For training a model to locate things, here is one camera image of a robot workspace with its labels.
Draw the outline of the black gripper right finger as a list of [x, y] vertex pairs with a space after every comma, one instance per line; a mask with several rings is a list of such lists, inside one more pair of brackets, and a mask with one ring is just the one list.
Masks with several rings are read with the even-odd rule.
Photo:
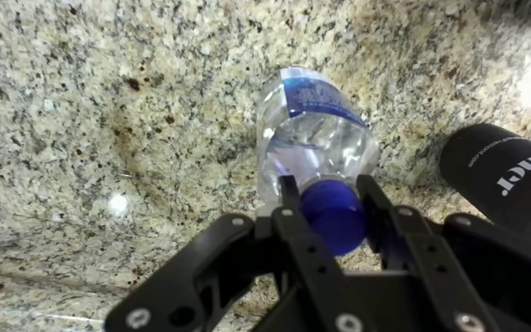
[[355, 178], [355, 189], [364, 211], [368, 245], [373, 252], [381, 252], [388, 247], [390, 239], [392, 202], [372, 175], [359, 175]]

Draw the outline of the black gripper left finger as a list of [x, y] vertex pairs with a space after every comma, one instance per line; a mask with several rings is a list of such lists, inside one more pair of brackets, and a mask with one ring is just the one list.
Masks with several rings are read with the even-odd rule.
[[278, 178], [279, 187], [279, 204], [283, 208], [298, 210], [300, 208], [300, 191], [292, 175], [281, 175]]

